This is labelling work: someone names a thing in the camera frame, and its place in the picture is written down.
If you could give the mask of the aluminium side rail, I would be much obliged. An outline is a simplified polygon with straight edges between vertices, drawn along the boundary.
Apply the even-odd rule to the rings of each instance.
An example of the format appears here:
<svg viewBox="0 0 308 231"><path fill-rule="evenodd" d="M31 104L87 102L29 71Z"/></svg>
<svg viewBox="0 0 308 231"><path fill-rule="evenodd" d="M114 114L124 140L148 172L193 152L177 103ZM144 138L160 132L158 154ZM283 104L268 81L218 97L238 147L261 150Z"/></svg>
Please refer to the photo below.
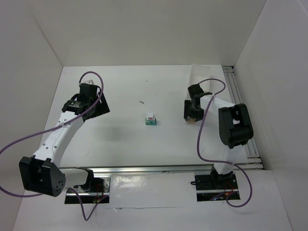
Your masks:
<svg viewBox="0 0 308 231"><path fill-rule="evenodd" d="M226 136L223 143L233 151L236 148L248 151L246 154L248 163L261 165L262 161L253 138L250 115L240 96L233 69L230 66L224 66L222 69L233 102L233 106L218 111L218 118L222 120L219 123L219 130Z"/></svg>

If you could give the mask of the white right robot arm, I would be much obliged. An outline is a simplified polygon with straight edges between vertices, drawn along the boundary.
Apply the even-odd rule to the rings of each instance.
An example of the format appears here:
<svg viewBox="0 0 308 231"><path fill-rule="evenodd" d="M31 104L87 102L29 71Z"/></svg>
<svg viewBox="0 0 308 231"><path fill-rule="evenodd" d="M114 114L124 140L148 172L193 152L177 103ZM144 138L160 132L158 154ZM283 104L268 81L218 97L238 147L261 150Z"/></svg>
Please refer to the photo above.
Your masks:
<svg viewBox="0 0 308 231"><path fill-rule="evenodd" d="M247 106L243 103L233 104L217 98L215 94L205 92L199 84L188 87L189 100L184 101L184 119L201 121L197 135L197 155L200 159L213 164L212 174L226 178L231 175L238 154L250 139L254 131ZM208 113L218 118L218 134L226 146L220 160L209 160L201 157L200 139Z"/></svg>

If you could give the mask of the tan wood block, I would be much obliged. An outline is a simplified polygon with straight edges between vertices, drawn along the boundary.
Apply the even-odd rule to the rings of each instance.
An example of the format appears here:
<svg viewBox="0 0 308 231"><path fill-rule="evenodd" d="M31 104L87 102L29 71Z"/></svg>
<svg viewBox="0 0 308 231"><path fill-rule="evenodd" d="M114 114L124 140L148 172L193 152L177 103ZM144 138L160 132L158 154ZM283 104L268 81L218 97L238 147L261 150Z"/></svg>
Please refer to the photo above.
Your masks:
<svg viewBox="0 0 308 231"><path fill-rule="evenodd" d="M186 121L187 123L195 123L195 119L194 118L191 118L189 117Z"/></svg>

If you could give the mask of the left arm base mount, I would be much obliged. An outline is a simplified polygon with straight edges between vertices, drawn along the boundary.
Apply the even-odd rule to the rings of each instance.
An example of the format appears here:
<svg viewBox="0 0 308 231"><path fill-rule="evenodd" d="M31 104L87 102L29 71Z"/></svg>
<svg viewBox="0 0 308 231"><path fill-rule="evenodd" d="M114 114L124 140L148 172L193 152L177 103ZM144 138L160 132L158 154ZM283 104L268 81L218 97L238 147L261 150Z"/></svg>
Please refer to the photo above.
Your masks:
<svg viewBox="0 0 308 231"><path fill-rule="evenodd" d="M94 177L93 180L89 189L81 186L73 186L73 189L78 193L83 204L108 204L110 201L111 177Z"/></svg>

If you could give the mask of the aluminium front rail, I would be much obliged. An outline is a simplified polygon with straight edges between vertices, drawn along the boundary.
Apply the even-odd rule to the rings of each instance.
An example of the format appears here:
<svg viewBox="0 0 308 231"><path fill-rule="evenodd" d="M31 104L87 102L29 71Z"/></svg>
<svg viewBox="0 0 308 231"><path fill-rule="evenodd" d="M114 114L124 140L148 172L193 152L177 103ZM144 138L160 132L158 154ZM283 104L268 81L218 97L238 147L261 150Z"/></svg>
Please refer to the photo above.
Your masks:
<svg viewBox="0 0 308 231"><path fill-rule="evenodd" d="M151 174L210 171L212 165L175 165L150 167L88 167L94 174Z"/></svg>

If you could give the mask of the light green wood block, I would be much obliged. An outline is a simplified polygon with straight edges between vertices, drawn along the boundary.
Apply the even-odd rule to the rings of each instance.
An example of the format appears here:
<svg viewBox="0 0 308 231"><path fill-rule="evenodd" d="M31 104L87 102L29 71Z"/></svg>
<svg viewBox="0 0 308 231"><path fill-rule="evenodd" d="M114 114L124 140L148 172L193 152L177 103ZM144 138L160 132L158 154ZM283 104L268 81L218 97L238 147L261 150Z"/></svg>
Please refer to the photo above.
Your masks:
<svg viewBox="0 0 308 231"><path fill-rule="evenodd" d="M145 119L145 124L147 125L147 126L150 126L151 125L151 121L149 121L147 118Z"/></svg>

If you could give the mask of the dark green wood block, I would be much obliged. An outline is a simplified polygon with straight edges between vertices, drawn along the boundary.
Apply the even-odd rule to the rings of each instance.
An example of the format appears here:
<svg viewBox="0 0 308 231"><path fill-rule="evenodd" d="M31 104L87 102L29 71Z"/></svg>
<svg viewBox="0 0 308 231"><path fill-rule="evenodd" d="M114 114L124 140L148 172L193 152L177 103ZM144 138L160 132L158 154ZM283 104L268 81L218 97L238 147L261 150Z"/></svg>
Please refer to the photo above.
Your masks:
<svg viewBox="0 0 308 231"><path fill-rule="evenodd" d="M156 125L157 125L157 120L155 118L153 121L151 121L151 126L156 126Z"/></svg>

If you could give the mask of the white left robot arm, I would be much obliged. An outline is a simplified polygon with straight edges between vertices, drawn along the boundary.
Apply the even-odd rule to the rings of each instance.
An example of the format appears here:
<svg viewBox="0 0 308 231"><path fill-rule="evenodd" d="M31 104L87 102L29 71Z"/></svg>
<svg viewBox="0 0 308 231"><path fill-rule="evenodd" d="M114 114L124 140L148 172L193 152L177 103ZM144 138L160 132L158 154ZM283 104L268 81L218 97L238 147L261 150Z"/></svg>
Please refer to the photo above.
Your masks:
<svg viewBox="0 0 308 231"><path fill-rule="evenodd" d="M102 89L81 83L79 93L63 105L55 130L31 157L20 160L24 189L53 197L70 187L90 191L96 182L92 170L75 167L61 171L59 166L70 141L84 122L109 111Z"/></svg>

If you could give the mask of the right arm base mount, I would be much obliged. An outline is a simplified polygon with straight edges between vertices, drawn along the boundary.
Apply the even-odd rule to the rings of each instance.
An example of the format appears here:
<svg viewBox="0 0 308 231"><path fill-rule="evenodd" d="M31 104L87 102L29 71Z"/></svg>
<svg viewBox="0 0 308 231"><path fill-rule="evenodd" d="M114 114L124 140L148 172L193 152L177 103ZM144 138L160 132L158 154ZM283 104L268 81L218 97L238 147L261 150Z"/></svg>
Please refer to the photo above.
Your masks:
<svg viewBox="0 0 308 231"><path fill-rule="evenodd" d="M195 175L190 184L196 189L198 202L223 201L227 196L229 196L229 200L240 199L235 174L222 181L214 181L210 175Z"/></svg>

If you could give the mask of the white plastic bin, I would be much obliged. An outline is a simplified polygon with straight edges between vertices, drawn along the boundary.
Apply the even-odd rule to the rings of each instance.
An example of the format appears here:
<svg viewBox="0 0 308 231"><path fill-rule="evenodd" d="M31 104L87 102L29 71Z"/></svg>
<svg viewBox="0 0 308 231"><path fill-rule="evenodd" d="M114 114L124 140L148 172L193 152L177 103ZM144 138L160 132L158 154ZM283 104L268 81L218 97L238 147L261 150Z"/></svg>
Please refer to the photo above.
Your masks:
<svg viewBox="0 0 308 231"><path fill-rule="evenodd" d="M188 87L190 87L193 84L198 84L202 80L209 79L210 77L211 77L210 66L192 64ZM203 91L210 91L210 81L205 81L200 83L200 87L203 89Z"/></svg>

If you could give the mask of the white lettered wood block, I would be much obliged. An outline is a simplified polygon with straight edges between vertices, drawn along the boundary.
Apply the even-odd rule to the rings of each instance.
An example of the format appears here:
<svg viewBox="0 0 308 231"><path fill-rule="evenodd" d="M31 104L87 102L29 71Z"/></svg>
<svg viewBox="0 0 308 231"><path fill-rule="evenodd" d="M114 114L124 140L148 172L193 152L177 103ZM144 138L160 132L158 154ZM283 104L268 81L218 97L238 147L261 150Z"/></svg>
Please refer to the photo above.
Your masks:
<svg viewBox="0 0 308 231"><path fill-rule="evenodd" d="M148 120L154 120L154 114L152 112L149 112L147 115Z"/></svg>

